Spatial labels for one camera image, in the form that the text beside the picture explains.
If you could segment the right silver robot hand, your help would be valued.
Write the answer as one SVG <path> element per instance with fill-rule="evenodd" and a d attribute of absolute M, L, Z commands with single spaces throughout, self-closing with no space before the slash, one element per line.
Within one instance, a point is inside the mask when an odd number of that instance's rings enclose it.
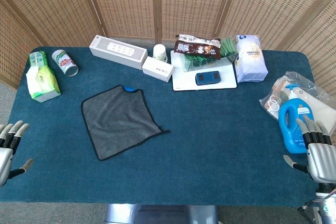
<path fill-rule="evenodd" d="M 330 134 L 321 121 L 314 121 L 304 115 L 296 119 L 302 132 L 307 154 L 307 165 L 294 162 L 288 155 L 283 159 L 293 169 L 309 174 L 318 184 L 335 184 L 335 146 Z"/>

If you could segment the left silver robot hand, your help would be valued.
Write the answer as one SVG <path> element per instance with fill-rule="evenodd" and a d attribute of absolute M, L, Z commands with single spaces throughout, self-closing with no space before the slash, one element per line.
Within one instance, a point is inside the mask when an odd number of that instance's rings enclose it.
<path fill-rule="evenodd" d="M 28 127 L 29 124 L 24 123 L 22 120 L 17 121 L 15 124 L 1 124 L 1 187 L 9 179 L 26 173 L 34 162 L 30 158 L 22 167 L 11 170 L 14 155 Z"/>

